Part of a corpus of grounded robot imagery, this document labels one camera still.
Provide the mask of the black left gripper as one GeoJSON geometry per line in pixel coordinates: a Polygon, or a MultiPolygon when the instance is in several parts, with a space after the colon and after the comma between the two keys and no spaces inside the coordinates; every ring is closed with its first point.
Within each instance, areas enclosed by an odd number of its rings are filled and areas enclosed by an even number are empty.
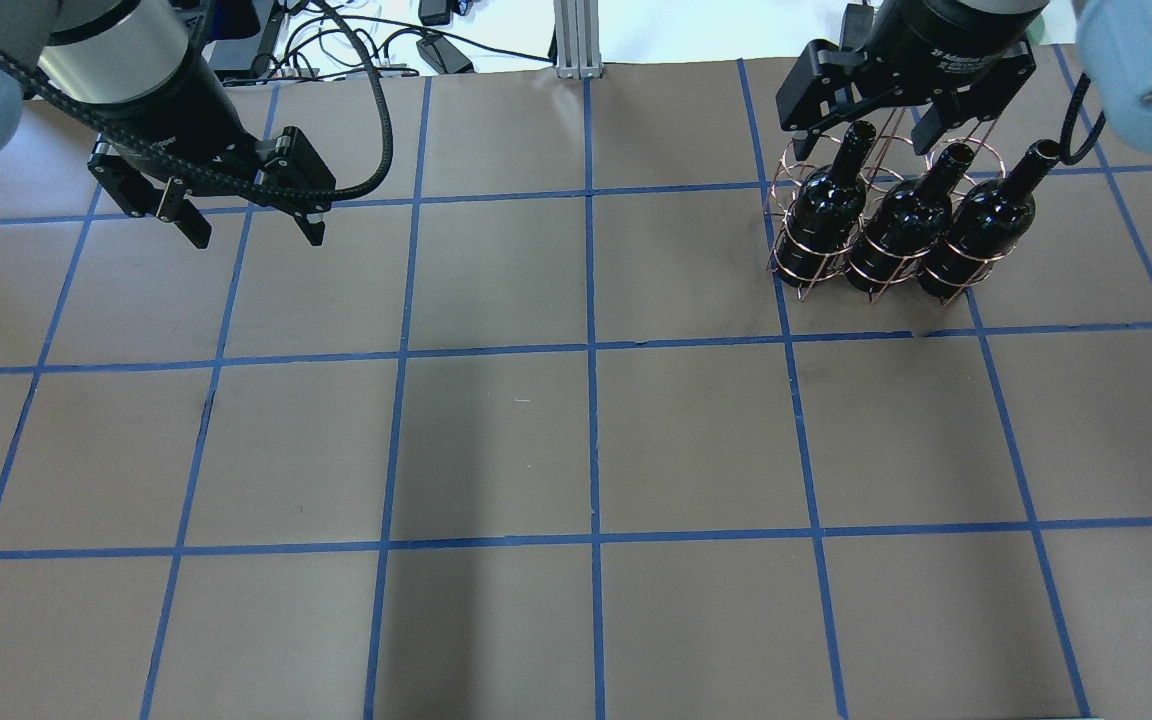
{"type": "Polygon", "coordinates": [[[333,174],[297,128],[256,141],[211,70],[175,70],[146,94],[88,109],[115,131],[101,135],[114,151],[96,152],[88,168],[128,217],[157,217],[204,250],[212,227],[189,194],[236,196],[243,182],[259,188],[259,204],[288,211],[311,247],[324,245],[333,174]]]}

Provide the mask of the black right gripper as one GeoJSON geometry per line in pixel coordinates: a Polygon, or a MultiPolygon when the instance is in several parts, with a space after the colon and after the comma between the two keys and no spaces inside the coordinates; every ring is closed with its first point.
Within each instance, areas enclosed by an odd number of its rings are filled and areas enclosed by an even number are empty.
{"type": "Polygon", "coordinates": [[[991,122],[1036,71],[1036,1],[849,3],[838,40],[808,41],[774,96],[786,132],[823,135],[877,109],[927,106],[918,136],[991,122]]]}

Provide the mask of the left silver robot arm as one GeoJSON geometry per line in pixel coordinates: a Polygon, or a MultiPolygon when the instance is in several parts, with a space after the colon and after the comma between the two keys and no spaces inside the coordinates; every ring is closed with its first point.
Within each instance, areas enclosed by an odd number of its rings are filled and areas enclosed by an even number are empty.
{"type": "Polygon", "coordinates": [[[93,129],[88,170],[126,215],[206,249],[197,197],[242,197],[319,247],[333,174],[298,128],[248,132],[204,54],[265,24],[253,1],[0,1],[0,151],[41,97],[93,129]]]}

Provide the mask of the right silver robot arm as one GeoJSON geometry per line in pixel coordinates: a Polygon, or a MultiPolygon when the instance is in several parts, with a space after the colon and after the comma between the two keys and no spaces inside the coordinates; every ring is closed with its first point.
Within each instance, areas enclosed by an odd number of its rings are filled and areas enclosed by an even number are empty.
{"type": "MultiPolygon", "coordinates": [[[[809,41],[774,101],[796,159],[831,129],[878,109],[919,108],[916,154],[995,122],[1037,68],[1030,26],[1043,1],[850,3],[840,41],[809,41]]],[[[1076,47],[1102,124],[1152,156],[1152,1],[1079,1],[1076,47]]]]}

